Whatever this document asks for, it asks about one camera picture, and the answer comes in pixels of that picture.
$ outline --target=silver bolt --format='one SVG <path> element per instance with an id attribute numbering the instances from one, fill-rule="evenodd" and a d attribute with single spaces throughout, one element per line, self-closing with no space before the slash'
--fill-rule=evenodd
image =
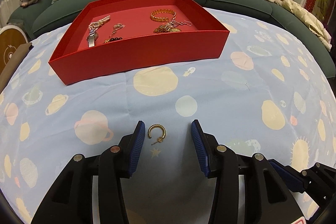
<path id="1" fill-rule="evenodd" d="M 83 156 L 81 154 L 77 154 L 73 157 L 73 160 L 74 161 L 80 161 L 80 160 L 82 160 L 82 158 L 83 158 Z"/>
<path id="2" fill-rule="evenodd" d="M 120 151 L 120 147 L 118 145 L 112 146 L 110 151 L 112 153 L 118 153 Z"/>
<path id="3" fill-rule="evenodd" d="M 224 146 L 224 145 L 218 145 L 217 146 L 217 151 L 219 151 L 219 152 L 225 152 L 226 151 L 226 146 Z"/>
<path id="4" fill-rule="evenodd" d="M 264 156 L 263 156 L 262 154 L 260 154 L 260 153 L 256 153 L 256 154 L 254 155 L 254 157 L 255 157 L 257 160 L 263 160 L 263 159 L 264 159 Z"/>

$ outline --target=star print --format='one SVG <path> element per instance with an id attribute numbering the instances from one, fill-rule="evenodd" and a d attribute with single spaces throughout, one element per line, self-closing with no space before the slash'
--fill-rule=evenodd
<path id="1" fill-rule="evenodd" d="M 159 149 L 154 148 L 154 150 L 151 150 L 151 152 L 152 152 L 152 158 L 154 158 L 155 156 L 158 157 L 161 151 Z"/>

